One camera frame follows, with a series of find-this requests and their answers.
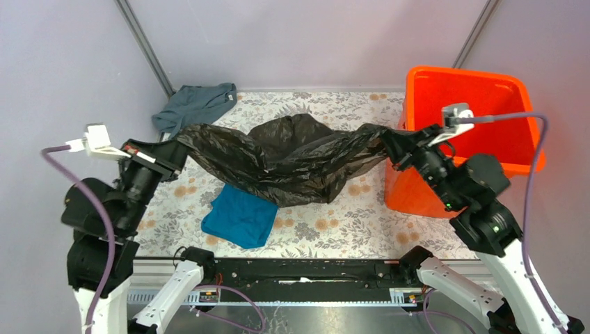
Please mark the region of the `black plastic trash bag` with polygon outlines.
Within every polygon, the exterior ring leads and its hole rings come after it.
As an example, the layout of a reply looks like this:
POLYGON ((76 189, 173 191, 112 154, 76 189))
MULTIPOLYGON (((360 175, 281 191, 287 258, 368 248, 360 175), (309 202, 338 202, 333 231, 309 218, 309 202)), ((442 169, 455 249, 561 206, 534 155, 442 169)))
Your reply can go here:
POLYGON ((352 178, 404 155, 410 132, 363 124, 334 130, 302 113, 268 121, 245 134, 194 124, 175 140, 199 166, 239 190, 279 207, 330 203, 352 178))

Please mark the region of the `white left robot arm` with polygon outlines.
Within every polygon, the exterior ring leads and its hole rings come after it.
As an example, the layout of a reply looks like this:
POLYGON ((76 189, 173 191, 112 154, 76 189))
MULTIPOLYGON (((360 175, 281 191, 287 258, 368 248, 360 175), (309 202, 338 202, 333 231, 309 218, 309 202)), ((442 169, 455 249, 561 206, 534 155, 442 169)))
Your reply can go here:
POLYGON ((177 141, 128 140, 106 155, 117 162, 118 178, 112 184, 93 177, 76 181, 65 195, 61 217, 74 230, 67 278, 79 304, 82 331, 163 333, 189 293, 216 276, 212 252, 185 247, 157 295, 137 315, 127 314, 139 224, 157 187, 182 172, 188 149, 177 141))

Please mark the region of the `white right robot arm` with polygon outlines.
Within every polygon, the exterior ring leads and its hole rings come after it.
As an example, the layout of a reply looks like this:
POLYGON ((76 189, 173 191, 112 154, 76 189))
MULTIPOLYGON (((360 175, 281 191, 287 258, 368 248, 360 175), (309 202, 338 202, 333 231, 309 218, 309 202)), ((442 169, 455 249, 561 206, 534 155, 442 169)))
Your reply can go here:
POLYGON ((390 130, 382 136, 395 170, 414 168, 455 217, 459 239, 486 265, 499 293, 484 289, 416 246, 399 261, 402 283, 430 286, 477 318, 489 333, 581 333, 584 324, 563 313, 534 279, 525 261, 523 231, 498 196, 509 179, 499 161, 476 154, 459 166, 446 157, 435 139, 438 125, 417 132, 390 130))

